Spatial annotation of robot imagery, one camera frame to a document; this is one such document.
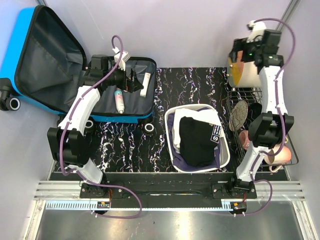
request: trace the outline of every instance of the marble pattern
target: marble pattern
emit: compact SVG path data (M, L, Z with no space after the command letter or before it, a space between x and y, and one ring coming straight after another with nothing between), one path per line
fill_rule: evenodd
M156 133L145 136L137 124L101 122L86 136L90 157L104 172L176 172L168 151L166 111L187 104L209 104L218 111L227 139L232 138L225 107L228 90L223 67L158 68L153 106ZM218 171L234 171L235 167L229 163Z

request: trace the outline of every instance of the metal floor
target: metal floor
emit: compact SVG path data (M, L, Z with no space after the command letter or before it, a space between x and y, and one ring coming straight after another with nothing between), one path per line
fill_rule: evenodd
M258 202L249 202L247 212L260 207ZM208 212L150 211L139 218L123 220L95 218L87 211L45 210L36 239L301 240L303 237L291 203L271 202L257 215L237 218Z

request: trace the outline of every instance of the white bottle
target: white bottle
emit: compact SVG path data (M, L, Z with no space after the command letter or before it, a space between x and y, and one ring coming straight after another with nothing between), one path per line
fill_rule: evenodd
M121 89L117 88L114 92L114 99L115 99L115 105L116 110L118 113L123 114L125 112L125 103L124 103L124 97L122 96Z

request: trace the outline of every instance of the open suitcase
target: open suitcase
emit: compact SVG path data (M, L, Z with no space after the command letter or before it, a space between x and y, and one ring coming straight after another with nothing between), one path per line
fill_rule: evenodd
M77 95L87 66L84 49L52 9L42 5L25 8L18 15L0 71L0 109L15 111L21 99L63 116ZM91 113L95 121L152 121L156 62L131 57L126 62L127 75L131 69L140 83L145 73L150 73L146 96L140 96L140 90L123 92L125 109L119 114L116 86L110 86Z

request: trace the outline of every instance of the white cloth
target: white cloth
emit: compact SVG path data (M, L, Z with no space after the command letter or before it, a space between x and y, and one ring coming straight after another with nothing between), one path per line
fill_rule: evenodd
M188 108L179 108L174 112L173 128L172 128L172 139L173 147L177 153L180 153L180 120L183 117L193 118L201 122L215 124L221 126L221 122L218 116L218 112L214 109L205 109L201 111L195 111Z

